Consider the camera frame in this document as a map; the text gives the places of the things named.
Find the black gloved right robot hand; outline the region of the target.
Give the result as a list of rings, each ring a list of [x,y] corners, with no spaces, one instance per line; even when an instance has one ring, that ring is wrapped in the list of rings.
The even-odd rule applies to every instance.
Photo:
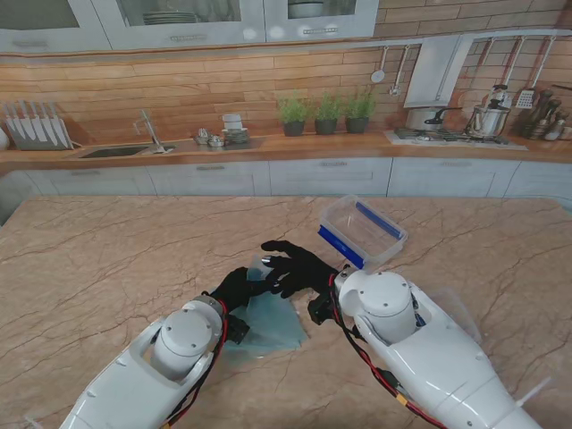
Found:
[[[317,293],[329,290],[331,280],[339,273],[312,252],[287,240],[269,240],[261,245],[265,252],[280,252],[282,256],[271,256],[264,265],[272,271],[265,277],[271,285],[270,291],[282,299],[295,293],[312,289]]]

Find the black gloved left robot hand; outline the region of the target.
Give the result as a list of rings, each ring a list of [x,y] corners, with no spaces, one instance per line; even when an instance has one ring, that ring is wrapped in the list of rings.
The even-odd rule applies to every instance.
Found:
[[[249,280],[247,267],[240,267],[230,272],[209,296],[219,301],[230,313],[238,307],[247,306],[251,298],[266,293],[271,288],[272,283],[268,280]]]

